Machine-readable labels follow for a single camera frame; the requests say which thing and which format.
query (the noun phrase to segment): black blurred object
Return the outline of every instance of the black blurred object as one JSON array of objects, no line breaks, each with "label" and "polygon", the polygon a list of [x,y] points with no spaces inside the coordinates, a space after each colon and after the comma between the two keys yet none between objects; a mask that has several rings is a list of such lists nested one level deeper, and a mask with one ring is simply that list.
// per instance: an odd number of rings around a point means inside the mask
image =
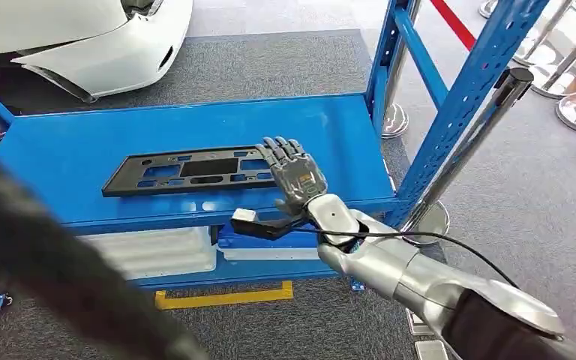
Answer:
[{"label": "black blurred object", "polygon": [[466,360],[576,360],[576,343],[545,334],[467,290],[442,330]]},{"label": "black blurred object", "polygon": [[0,267],[81,335],[128,356],[207,359],[195,337],[0,170]]}]

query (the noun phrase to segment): yellow floor marking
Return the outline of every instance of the yellow floor marking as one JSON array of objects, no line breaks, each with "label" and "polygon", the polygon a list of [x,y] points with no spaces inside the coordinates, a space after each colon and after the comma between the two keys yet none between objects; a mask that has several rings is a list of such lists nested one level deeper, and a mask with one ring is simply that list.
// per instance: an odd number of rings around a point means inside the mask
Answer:
[{"label": "yellow floor marking", "polygon": [[194,296],[190,298],[165,298],[166,291],[155,292],[155,305],[161,310],[201,308],[205,306],[245,304],[248,302],[272,302],[293,298],[293,282],[282,281],[281,289],[233,294]]}]

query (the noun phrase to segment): car bumper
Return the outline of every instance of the car bumper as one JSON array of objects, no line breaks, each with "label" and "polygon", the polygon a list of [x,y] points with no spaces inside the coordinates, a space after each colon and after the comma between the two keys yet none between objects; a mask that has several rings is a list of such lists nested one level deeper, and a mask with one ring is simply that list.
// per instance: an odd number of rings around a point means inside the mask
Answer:
[{"label": "car bumper", "polygon": [[136,14],[106,34],[12,62],[32,71],[50,70],[94,98],[142,88],[169,70],[184,41],[192,10],[193,0],[164,0],[151,16]]}]

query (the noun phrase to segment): white car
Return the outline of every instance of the white car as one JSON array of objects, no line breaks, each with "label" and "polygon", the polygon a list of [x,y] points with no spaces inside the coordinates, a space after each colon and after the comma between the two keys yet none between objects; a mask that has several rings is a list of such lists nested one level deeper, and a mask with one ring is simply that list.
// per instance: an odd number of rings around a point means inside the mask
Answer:
[{"label": "white car", "polygon": [[0,0],[0,67],[21,66],[85,102],[158,81],[193,0]]}]

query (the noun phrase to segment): lower shelf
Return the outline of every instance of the lower shelf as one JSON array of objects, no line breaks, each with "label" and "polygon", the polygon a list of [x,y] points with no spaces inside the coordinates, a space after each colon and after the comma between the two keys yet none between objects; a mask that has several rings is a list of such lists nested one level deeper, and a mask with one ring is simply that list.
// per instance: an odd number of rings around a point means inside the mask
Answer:
[{"label": "lower shelf", "polygon": [[131,283],[144,289],[173,290],[214,284],[330,278],[337,275],[336,271],[320,260],[226,261],[218,251],[214,271],[150,277],[132,280]]}]

